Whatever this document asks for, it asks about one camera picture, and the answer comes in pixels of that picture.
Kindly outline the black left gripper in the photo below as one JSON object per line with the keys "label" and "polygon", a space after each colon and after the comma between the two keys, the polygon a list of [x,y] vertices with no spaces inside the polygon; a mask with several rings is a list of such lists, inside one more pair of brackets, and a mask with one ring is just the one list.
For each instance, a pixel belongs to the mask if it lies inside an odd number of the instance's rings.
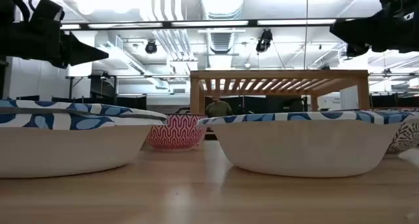
{"label": "black left gripper", "polygon": [[109,57],[80,42],[72,32],[65,34],[59,21],[43,19],[2,24],[1,55],[47,61],[63,69]]}

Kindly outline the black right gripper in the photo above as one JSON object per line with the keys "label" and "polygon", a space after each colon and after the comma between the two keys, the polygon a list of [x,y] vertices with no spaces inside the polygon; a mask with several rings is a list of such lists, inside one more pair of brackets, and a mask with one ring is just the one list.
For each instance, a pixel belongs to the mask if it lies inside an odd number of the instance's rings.
{"label": "black right gripper", "polygon": [[401,54],[418,51],[418,2],[388,5],[376,14],[353,20],[336,20],[329,32],[346,43],[349,57],[396,50]]}

